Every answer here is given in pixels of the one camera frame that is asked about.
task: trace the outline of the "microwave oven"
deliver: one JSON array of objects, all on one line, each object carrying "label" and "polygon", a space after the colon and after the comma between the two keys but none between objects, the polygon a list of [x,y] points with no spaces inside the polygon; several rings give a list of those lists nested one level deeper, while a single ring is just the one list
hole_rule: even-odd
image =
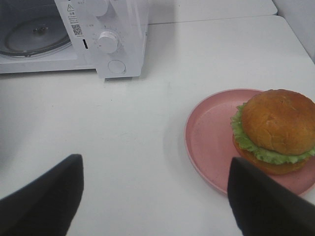
[{"label": "microwave oven", "polygon": [[0,0],[0,73],[139,76],[148,0]]}]

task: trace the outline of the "warning label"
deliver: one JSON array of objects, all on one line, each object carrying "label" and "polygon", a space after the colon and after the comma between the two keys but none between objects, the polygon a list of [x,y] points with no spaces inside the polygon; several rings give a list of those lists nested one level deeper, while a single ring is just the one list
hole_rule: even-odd
[{"label": "warning label", "polygon": [[67,11],[74,11],[74,8],[73,8],[70,4],[68,4],[68,9],[67,9]]},{"label": "warning label", "polygon": [[78,18],[75,15],[73,6],[71,6],[71,2],[69,4],[69,1],[65,1],[65,2],[62,2],[62,4],[63,4],[63,12],[68,18],[68,22],[71,25],[71,29],[73,31],[74,36],[83,37],[83,33],[79,25]]}]

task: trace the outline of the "round button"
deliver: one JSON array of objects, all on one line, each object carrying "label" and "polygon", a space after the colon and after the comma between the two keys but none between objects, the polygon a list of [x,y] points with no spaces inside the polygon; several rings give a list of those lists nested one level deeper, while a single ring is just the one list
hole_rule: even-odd
[{"label": "round button", "polygon": [[86,0],[85,7],[94,16],[103,16],[108,9],[109,0]]},{"label": "round button", "polygon": [[115,74],[123,74],[126,71],[125,64],[120,60],[111,60],[108,69]]},{"label": "round button", "polygon": [[113,53],[117,51],[119,39],[117,35],[110,31],[104,31],[99,35],[98,48],[105,53]]}]

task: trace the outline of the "burger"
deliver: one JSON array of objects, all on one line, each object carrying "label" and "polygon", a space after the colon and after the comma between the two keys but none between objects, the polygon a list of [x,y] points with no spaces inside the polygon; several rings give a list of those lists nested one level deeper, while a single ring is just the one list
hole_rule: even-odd
[{"label": "burger", "polygon": [[285,90],[268,90],[237,107],[231,118],[239,154],[267,174],[301,169],[315,155],[315,103]]}]

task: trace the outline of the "dial knob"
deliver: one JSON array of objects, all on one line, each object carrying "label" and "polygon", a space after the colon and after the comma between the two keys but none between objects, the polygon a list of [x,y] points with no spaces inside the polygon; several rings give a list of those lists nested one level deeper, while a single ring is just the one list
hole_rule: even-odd
[{"label": "dial knob", "polygon": [[103,16],[108,9],[109,0],[86,0],[85,7],[94,16]]},{"label": "dial knob", "polygon": [[111,31],[104,31],[99,35],[98,48],[105,53],[113,53],[117,51],[120,44],[116,33]]}]

